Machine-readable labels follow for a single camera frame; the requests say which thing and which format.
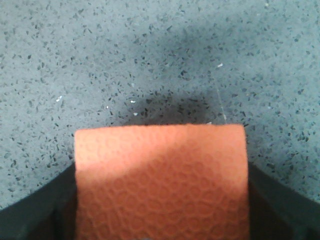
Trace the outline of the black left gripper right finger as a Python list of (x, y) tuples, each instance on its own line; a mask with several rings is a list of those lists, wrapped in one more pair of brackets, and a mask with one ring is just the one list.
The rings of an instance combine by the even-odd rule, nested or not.
[(318, 240), (320, 204), (248, 164), (251, 240)]

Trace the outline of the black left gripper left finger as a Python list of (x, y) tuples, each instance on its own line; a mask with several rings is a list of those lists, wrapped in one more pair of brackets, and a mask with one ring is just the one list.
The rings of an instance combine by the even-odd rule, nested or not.
[(72, 164), (45, 186), (0, 211), (0, 238), (74, 240), (77, 203)]

